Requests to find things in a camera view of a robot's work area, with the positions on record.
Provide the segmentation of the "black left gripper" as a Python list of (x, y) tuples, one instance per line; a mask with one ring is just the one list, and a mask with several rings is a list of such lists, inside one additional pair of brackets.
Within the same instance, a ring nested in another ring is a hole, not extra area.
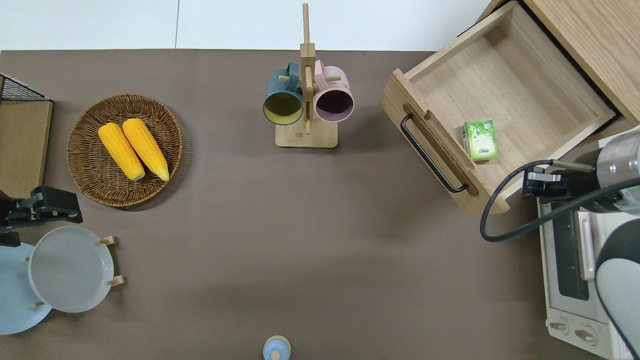
[(42, 224), (81, 224), (83, 216), (76, 193), (55, 187), (37, 186), (30, 192), (30, 198), (26, 199), (13, 198), (1, 191), (0, 221), (0, 245), (18, 247), (21, 242), (16, 229), (38, 226), (38, 221)]

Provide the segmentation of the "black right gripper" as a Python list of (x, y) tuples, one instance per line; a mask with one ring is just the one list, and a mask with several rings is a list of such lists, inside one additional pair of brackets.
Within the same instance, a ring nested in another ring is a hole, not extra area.
[(553, 170), (531, 169), (525, 172), (522, 199), (538, 198), (542, 204), (564, 205), (601, 189), (595, 169), (600, 149), (585, 152), (574, 163), (592, 168), (591, 172), (571, 170), (558, 165)]

